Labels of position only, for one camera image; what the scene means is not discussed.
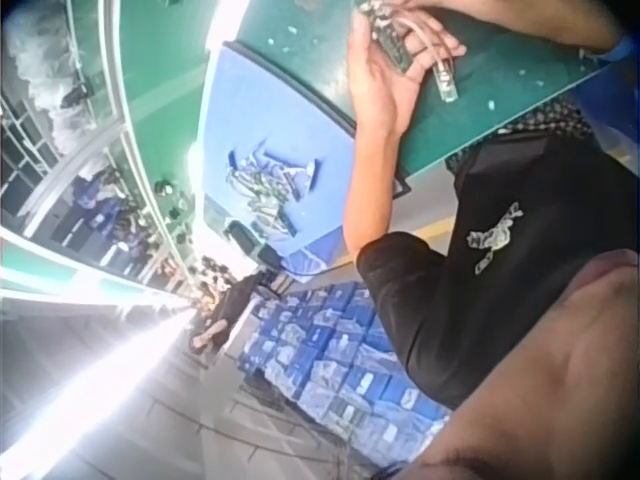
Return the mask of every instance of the green circuit board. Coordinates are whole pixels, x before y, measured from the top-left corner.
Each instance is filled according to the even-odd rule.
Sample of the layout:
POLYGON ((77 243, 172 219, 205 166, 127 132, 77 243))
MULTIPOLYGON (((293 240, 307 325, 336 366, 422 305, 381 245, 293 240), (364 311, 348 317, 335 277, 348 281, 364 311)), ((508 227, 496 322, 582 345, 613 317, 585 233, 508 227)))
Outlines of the green circuit board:
POLYGON ((353 3, 354 7, 366 15, 371 22, 372 38, 380 45, 396 68, 402 73, 406 73, 413 63, 413 57, 393 26, 388 7, 382 6, 382 2, 376 0, 353 0, 353 3))

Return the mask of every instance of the green conveyor table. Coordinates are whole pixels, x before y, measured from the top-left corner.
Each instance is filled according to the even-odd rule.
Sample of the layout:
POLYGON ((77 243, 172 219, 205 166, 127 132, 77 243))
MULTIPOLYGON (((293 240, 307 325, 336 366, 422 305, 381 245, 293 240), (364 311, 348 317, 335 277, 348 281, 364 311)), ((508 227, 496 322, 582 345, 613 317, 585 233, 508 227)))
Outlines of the green conveyor table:
MULTIPOLYGON (((421 95, 402 147, 415 174, 598 70, 576 48, 515 34, 453 12, 432 11, 468 47, 456 63, 459 99, 435 82, 421 95)), ((346 77, 350 0, 252 0, 238 41, 353 118, 346 77)))

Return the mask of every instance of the blue anti-static mat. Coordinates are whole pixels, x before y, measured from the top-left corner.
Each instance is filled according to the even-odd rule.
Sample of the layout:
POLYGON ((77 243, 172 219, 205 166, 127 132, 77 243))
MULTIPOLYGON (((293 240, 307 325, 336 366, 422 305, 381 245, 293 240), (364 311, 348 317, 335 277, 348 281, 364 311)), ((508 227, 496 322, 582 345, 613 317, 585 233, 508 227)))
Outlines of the blue anti-static mat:
POLYGON ((228 155, 266 151, 291 164, 317 160, 312 191, 285 212, 297 234, 269 242, 286 257, 342 225, 353 164, 353 126, 295 82, 242 46, 225 44, 205 85, 201 142, 205 192, 231 216, 249 225, 247 198, 226 182, 228 155))

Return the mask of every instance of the white graphic print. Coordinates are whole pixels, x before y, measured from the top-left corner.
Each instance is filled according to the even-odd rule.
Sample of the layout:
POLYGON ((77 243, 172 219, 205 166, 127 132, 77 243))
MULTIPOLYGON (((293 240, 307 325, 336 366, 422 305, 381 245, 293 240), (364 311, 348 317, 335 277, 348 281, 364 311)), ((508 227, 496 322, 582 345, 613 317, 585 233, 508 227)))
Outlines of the white graphic print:
POLYGON ((513 219, 522 216, 524 216, 524 212, 520 210, 519 203, 514 202, 495 227, 486 232, 469 232, 467 243, 470 248, 476 250, 490 249, 476 265, 476 275, 480 275, 491 263, 494 252, 509 245, 509 242, 511 242, 511 231, 509 229, 513 226, 513 219))

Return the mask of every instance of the black t-shirt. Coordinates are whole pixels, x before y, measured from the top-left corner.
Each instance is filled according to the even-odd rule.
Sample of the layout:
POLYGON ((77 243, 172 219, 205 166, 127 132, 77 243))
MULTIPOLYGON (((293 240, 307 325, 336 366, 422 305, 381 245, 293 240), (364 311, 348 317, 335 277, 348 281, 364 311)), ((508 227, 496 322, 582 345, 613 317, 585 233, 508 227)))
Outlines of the black t-shirt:
POLYGON ((220 302, 215 306, 209 318, 213 322, 225 319, 229 322, 230 327, 235 325, 245 308, 247 308, 251 300, 251 294, 259 283, 260 275, 254 274, 232 284, 229 289, 222 294, 220 302))
POLYGON ((473 154, 455 187, 459 207, 446 257, 397 232, 357 259, 409 376, 450 408, 524 338, 587 261, 619 248, 638 251, 638 178, 589 143, 500 137, 473 154))

